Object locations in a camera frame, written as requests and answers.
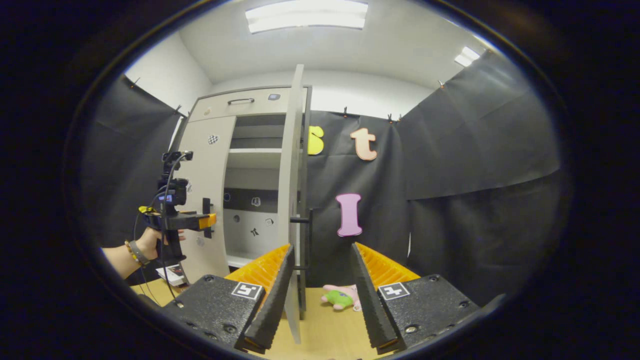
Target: bracelet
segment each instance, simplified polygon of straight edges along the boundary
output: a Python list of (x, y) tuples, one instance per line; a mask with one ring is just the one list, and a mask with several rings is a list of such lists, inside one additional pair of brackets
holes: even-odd
[(140, 248), (138, 247), (138, 244), (136, 244), (135, 241), (132, 241), (129, 243), (129, 247), (131, 248), (131, 253), (133, 255), (133, 258), (139, 262), (139, 264), (142, 267), (145, 267), (147, 264), (149, 264), (151, 261), (149, 261), (149, 259), (147, 259), (147, 257), (142, 253), (142, 251), (140, 250)]
[(127, 250), (129, 251), (129, 253), (133, 257), (133, 260), (135, 260), (140, 266), (142, 266), (142, 263), (140, 263), (140, 260), (138, 259), (138, 257), (133, 253), (133, 250), (131, 250), (131, 243), (129, 243), (127, 240), (125, 240), (124, 241), (124, 245), (127, 246)]

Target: cabinet drawer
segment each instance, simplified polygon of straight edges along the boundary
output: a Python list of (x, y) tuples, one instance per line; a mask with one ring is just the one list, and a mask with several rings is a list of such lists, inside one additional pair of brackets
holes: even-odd
[[(206, 97), (198, 100), (191, 114), (191, 121), (226, 117), (231, 115), (265, 115), (286, 113), (289, 105), (290, 88), (267, 88), (230, 92)], [(276, 100), (269, 100), (269, 95), (277, 94)], [(303, 89), (303, 109), (307, 103), (307, 89)]]

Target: open cabinet door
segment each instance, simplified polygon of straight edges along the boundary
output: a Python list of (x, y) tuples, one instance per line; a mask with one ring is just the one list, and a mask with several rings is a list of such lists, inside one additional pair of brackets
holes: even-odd
[[(282, 155), (280, 157), (280, 177), (278, 179), (278, 241), (287, 241), (297, 247), (296, 224), (289, 220), (298, 214), (298, 163), (300, 158), (300, 131), (302, 127), (302, 71), (304, 65), (297, 65), (293, 75), (289, 104), (282, 135)], [(294, 275), (289, 281), (289, 289), (284, 310), (287, 314), (291, 334), (296, 344), (300, 344), (300, 307), (298, 304), (298, 280)]]
[[(178, 210), (216, 214), (210, 238), (202, 231), (184, 231), (186, 240), (180, 244), (187, 258), (181, 265), (191, 284), (203, 275), (224, 277), (229, 274), (222, 204), (227, 157), (235, 125), (235, 116), (189, 121), (180, 141), (180, 151), (193, 151), (193, 160), (182, 161), (180, 170), (173, 175), (189, 179), (187, 203)], [(203, 209), (203, 198), (210, 200), (210, 209)]]

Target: checkered sticker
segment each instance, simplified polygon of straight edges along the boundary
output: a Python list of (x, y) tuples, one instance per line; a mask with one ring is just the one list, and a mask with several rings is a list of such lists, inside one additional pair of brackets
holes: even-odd
[(380, 286), (378, 290), (382, 294), (382, 297), (385, 298), (385, 300), (394, 300), (410, 294), (409, 291), (400, 282)]
[(255, 300), (258, 298), (258, 295), (260, 295), (260, 289), (262, 289), (262, 286), (260, 285), (239, 282), (238, 285), (236, 285), (236, 288), (231, 292), (231, 295)]
[(220, 140), (218, 135), (209, 135), (209, 145), (215, 144), (218, 140)]

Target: pink plush toy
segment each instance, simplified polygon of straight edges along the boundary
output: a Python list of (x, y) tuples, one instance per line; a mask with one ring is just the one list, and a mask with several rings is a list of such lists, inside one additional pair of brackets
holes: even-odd
[(358, 298), (358, 289), (355, 285), (336, 286), (324, 285), (322, 289), (329, 291), (320, 299), (322, 302), (330, 302), (336, 310), (343, 310), (349, 305), (353, 305), (353, 311), (361, 311), (360, 299)]

